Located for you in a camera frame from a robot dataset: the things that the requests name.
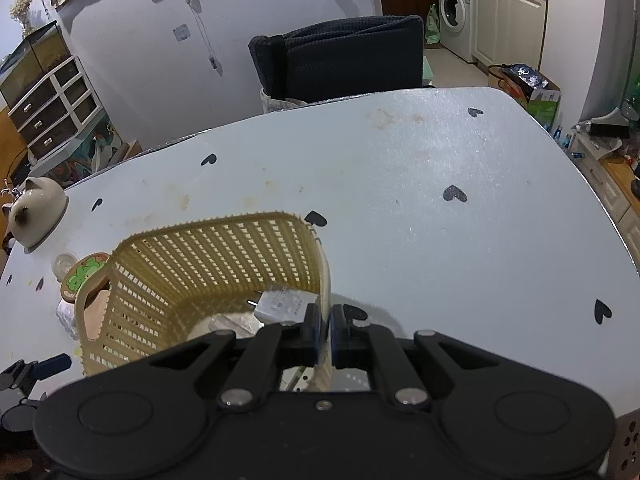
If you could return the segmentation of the white kitchen cabinets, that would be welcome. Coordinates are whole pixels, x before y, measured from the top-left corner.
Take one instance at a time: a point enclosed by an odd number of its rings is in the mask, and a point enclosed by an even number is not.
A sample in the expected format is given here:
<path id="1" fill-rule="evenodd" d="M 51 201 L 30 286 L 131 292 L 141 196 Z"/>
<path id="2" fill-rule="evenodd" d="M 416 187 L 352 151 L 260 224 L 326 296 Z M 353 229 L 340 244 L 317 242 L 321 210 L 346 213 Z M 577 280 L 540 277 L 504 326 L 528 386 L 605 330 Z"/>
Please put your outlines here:
<path id="1" fill-rule="evenodd" d="M 547 0 L 473 0 L 473 56 L 485 66 L 540 67 Z"/>

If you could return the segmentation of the white power adapter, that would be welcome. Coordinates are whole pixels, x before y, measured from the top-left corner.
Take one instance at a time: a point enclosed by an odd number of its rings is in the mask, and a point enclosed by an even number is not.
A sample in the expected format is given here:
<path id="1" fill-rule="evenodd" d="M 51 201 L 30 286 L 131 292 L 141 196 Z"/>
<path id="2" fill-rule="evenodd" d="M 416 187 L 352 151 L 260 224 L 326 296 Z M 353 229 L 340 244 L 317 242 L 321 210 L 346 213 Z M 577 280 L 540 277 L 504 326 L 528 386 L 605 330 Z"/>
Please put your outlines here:
<path id="1" fill-rule="evenodd" d="M 313 292 L 290 288 L 273 288 L 258 292 L 255 298 L 247 299 L 254 317 L 262 324 L 301 323 L 307 307 L 314 304 L 318 296 Z"/>

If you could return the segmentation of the dark blue chair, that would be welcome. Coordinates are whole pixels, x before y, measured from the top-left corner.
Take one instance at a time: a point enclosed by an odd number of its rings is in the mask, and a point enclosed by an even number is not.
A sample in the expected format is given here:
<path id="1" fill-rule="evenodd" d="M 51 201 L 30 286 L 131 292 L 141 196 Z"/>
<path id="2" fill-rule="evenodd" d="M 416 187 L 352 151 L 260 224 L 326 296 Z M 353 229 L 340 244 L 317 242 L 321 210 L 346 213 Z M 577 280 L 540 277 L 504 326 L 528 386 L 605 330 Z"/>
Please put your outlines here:
<path id="1" fill-rule="evenodd" d="M 262 90 L 306 103 L 420 88 L 424 24 L 417 15 L 341 18 L 248 44 Z"/>

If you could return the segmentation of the green cardboard box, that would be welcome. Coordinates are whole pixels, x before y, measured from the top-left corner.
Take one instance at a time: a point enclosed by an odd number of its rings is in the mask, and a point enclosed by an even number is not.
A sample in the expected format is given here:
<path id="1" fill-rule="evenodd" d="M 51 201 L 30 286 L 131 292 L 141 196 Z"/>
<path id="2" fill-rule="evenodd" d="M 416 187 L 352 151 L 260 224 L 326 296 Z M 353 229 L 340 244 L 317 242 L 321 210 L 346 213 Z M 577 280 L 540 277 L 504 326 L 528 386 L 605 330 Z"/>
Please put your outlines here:
<path id="1" fill-rule="evenodd" d="M 560 104 L 560 88 L 526 64 L 503 65 L 500 70 L 503 91 L 550 132 Z"/>

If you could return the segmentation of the dried flower vase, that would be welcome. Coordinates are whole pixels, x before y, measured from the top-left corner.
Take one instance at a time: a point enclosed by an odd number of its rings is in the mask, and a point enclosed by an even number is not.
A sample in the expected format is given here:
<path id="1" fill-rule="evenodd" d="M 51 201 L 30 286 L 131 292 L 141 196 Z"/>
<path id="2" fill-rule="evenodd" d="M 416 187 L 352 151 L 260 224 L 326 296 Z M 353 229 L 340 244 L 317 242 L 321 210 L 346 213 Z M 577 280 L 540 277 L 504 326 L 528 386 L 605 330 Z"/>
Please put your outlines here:
<path id="1" fill-rule="evenodd" d="M 21 25 L 22 36 L 26 38 L 34 29 L 30 19 L 30 6 L 34 0 L 13 0 L 9 7 L 12 20 Z"/>

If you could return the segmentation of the round wooden lid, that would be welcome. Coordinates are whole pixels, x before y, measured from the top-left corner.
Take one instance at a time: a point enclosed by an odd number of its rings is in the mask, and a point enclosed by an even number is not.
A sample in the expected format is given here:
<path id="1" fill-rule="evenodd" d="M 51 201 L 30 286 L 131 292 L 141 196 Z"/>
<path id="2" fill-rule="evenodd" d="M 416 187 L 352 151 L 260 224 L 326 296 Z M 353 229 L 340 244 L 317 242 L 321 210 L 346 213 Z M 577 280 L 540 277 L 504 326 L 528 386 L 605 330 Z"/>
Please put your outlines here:
<path id="1" fill-rule="evenodd" d="M 85 329 L 87 338 L 95 341 L 99 338 L 101 327 L 106 313 L 108 300 L 110 300 L 111 292 L 102 289 L 96 293 L 84 311 Z"/>

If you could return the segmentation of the glass fish tank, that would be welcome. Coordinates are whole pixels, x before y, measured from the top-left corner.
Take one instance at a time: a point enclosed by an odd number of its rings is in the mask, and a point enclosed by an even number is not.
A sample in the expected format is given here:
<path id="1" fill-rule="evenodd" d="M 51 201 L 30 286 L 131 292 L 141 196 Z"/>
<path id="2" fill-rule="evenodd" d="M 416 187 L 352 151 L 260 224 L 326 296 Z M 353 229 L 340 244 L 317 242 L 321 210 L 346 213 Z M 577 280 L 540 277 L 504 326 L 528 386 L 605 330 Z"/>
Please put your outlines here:
<path id="1" fill-rule="evenodd" d="M 14 107 L 45 74 L 69 57 L 70 49 L 57 22 L 34 30 L 1 64 L 1 94 L 6 105 Z"/>

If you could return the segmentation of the beige plastic woven basket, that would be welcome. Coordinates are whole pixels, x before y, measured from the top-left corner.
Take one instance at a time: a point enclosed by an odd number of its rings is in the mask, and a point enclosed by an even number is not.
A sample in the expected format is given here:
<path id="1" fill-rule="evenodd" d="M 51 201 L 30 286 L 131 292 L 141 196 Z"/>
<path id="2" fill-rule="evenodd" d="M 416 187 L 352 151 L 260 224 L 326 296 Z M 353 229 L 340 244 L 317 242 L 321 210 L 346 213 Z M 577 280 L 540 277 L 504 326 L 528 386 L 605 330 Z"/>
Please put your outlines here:
<path id="1" fill-rule="evenodd" d="M 256 212 L 131 235 L 77 294 L 82 374 L 183 344 L 203 318 L 245 312 L 247 299 L 277 286 L 313 292 L 329 316 L 329 265 L 316 231 L 296 214 Z M 102 289 L 111 296 L 91 341 L 84 311 Z"/>

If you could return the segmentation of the white drawer cabinet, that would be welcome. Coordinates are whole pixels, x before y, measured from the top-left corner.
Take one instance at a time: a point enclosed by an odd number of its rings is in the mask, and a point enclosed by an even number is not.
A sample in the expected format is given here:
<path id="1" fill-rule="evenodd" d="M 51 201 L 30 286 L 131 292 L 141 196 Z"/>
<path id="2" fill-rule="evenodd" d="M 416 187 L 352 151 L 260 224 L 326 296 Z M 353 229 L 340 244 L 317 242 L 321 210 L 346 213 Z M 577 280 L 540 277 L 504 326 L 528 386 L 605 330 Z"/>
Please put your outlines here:
<path id="1" fill-rule="evenodd" d="M 77 138 L 104 111 L 77 56 L 55 66 L 9 110 L 26 143 L 30 162 L 40 162 Z"/>

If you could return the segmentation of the cat-shaped ceramic teapot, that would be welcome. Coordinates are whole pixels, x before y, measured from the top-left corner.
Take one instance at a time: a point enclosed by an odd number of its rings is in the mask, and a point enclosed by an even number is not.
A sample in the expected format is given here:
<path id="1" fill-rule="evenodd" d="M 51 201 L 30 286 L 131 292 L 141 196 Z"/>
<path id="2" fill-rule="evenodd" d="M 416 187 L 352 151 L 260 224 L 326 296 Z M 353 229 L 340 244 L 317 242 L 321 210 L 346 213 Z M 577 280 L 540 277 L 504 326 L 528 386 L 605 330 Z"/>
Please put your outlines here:
<path id="1" fill-rule="evenodd" d="M 28 177 L 21 191 L 11 191 L 11 203 L 1 206 L 8 230 L 28 252 L 37 248 L 62 220 L 68 197 L 61 185 L 46 177 Z"/>

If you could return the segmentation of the clear plastic case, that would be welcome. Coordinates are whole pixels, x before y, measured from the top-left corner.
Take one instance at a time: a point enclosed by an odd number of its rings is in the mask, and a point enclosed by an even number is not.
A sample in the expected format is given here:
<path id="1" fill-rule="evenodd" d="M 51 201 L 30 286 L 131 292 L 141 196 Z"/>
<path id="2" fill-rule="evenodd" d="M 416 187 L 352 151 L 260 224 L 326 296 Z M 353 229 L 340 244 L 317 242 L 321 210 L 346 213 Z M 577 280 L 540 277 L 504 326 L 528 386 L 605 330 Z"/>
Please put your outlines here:
<path id="1" fill-rule="evenodd" d="M 55 309 L 55 315 L 73 340 L 78 339 L 78 330 L 75 318 L 75 305 L 62 299 Z"/>

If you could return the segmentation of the white washing machine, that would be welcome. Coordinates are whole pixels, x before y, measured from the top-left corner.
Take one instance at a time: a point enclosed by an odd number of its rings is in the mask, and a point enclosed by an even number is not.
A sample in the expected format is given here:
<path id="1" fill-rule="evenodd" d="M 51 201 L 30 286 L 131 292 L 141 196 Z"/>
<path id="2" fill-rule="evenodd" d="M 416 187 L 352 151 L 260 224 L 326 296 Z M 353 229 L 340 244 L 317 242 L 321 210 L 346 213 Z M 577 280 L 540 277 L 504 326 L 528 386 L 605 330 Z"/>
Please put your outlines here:
<path id="1" fill-rule="evenodd" d="M 438 0 L 440 44 L 464 62 L 473 58 L 473 0 Z"/>

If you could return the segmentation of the cork coaster green elephant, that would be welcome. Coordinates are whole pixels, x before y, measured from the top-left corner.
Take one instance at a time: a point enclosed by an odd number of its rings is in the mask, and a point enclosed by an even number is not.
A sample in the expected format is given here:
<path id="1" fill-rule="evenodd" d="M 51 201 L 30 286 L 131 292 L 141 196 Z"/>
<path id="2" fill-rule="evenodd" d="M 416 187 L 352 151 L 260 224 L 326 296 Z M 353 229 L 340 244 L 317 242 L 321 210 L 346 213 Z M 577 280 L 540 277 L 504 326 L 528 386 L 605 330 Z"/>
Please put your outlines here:
<path id="1" fill-rule="evenodd" d="M 95 252 L 77 261 L 62 279 L 61 298 L 73 304 L 81 286 L 106 265 L 108 258 L 106 252 Z"/>

